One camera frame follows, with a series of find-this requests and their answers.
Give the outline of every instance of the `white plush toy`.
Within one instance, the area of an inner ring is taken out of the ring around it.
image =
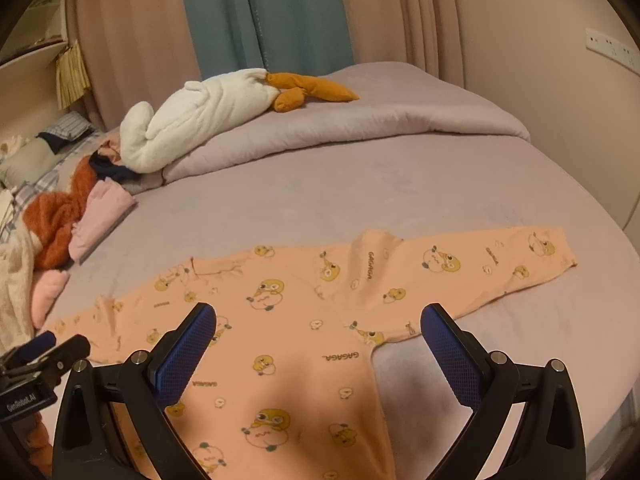
[[[120,156],[137,173],[161,170],[211,137],[263,113],[280,91],[265,82],[267,71],[248,68],[204,81],[187,81],[154,114],[134,105],[120,125]]]

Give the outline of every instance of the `bed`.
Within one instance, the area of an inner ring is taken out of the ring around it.
[[[434,171],[442,175],[437,186]],[[526,140],[418,134],[317,146],[181,179],[139,199],[138,209],[72,269],[53,317],[90,306],[97,294],[123,294],[190,255],[222,256],[266,242],[348,241],[367,227],[413,237],[548,224],[564,228],[578,266],[483,307],[460,326],[516,362],[561,358],[587,442],[638,376],[638,255],[601,206]],[[398,479],[423,479],[468,413],[421,338],[378,349],[374,367]],[[45,413],[50,430],[55,412]],[[517,418],[513,410],[484,473],[499,466]]]

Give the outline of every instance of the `blue textured pad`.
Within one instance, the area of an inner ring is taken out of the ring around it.
[[[164,408],[176,404],[216,331],[216,314],[207,305],[184,331],[156,372],[154,397]]]
[[[30,363],[40,357],[44,352],[51,350],[56,345],[56,336],[47,330],[34,339],[22,345],[18,351],[18,357]]]
[[[458,402],[474,411],[478,409],[482,401],[482,374],[458,338],[431,307],[422,311],[420,329]]]

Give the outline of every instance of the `plaid cloth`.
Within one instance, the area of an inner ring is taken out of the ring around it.
[[[16,227],[16,222],[19,218],[22,217],[22,213],[27,206],[33,202],[38,193],[46,192],[46,191],[55,191],[58,186],[58,171],[57,168],[64,163],[67,157],[75,154],[79,150],[82,149],[82,146],[86,142],[92,142],[96,137],[103,135],[101,131],[96,131],[84,139],[82,142],[78,142],[77,146],[74,146],[72,150],[70,150],[62,160],[59,160],[58,163],[53,167],[49,173],[41,176],[37,182],[23,182],[20,186],[15,189],[13,192],[14,195],[14,217],[9,220],[7,224],[4,226],[2,232],[0,232],[0,244],[7,243],[9,241],[9,236],[11,235],[11,231],[13,231]]]
[[[45,128],[42,133],[55,135],[60,139],[71,142],[92,128],[92,124],[78,112],[69,112],[62,116],[56,123]]]

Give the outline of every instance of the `black cloth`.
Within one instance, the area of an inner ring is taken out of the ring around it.
[[[76,144],[83,139],[86,139],[95,131],[95,128],[87,128],[84,132],[82,132],[79,136],[77,136],[74,140],[63,139],[54,134],[50,134],[49,132],[40,132],[38,137],[43,139],[51,148],[53,153],[60,153],[60,151],[70,144]]]
[[[100,155],[98,152],[94,152],[94,154],[89,157],[89,166],[95,171],[98,180],[104,180],[109,177],[118,184],[130,182],[131,180],[139,180],[141,176],[139,173],[125,166],[114,164],[109,160],[108,156]]]

